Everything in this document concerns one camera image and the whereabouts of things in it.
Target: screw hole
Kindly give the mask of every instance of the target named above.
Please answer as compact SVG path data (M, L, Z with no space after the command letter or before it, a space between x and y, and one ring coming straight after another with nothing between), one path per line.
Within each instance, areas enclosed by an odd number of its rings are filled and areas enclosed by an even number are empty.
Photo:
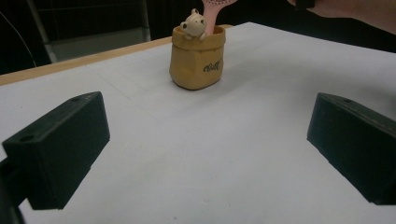
M33 135L26 135L26 136L22 137L20 140L21 140L21 142L27 142L29 140L32 140L33 138L34 138Z

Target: white tabletop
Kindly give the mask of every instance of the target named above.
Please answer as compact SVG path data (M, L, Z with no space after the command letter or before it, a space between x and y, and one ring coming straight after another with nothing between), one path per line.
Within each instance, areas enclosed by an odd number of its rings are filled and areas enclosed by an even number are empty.
M318 92L396 119L396 55L254 23L227 29L217 84L186 91L171 44L0 87L4 141L65 100L104 95L111 140L44 223L395 223L308 142ZM5 158L4 150L0 160Z

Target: pink object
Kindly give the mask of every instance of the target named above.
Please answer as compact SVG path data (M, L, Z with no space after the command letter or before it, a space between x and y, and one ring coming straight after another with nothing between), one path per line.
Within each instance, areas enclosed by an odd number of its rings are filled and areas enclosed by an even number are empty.
M222 8L227 7L237 0L202 0L204 3L204 17L206 18L206 33L213 35L216 25L216 18Z

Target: figurine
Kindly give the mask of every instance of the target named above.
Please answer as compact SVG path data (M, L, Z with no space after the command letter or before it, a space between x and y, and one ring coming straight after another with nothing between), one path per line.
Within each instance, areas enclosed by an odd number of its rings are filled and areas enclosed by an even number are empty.
M191 15L186 21L180 24L180 28L187 39L191 39L193 36L199 36L199 40L203 41L206 37L206 19L199 14L196 8L191 11Z

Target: small paper bag container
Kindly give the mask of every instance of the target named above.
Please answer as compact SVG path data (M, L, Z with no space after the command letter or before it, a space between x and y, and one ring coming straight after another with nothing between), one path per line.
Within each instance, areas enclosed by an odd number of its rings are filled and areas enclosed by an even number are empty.
M172 57L169 74L187 90L200 90L220 80L223 69L225 30L216 26L213 35L203 41L187 39L180 27L172 34Z

